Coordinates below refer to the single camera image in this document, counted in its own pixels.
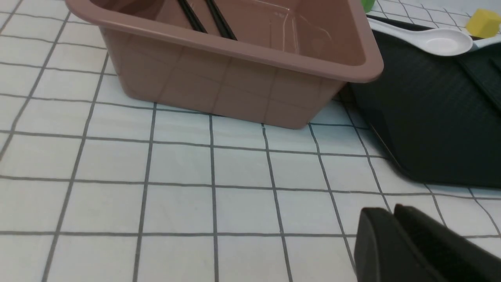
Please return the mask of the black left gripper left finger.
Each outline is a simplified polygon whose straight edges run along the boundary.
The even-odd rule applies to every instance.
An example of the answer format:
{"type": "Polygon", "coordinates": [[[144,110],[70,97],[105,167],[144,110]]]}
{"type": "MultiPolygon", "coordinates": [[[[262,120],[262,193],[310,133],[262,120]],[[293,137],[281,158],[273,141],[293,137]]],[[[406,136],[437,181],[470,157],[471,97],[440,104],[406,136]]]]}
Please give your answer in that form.
{"type": "Polygon", "coordinates": [[[354,250],[358,282],[445,282],[392,213],[363,208],[354,250]]]}

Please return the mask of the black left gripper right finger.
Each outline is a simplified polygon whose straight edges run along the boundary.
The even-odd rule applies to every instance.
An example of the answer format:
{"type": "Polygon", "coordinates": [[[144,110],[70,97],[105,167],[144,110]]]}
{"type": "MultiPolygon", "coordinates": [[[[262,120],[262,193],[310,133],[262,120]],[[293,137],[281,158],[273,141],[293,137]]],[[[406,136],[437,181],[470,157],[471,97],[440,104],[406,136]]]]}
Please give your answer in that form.
{"type": "Polygon", "coordinates": [[[394,216],[434,271],[448,282],[499,282],[500,258],[415,207],[397,204],[394,216]]]}

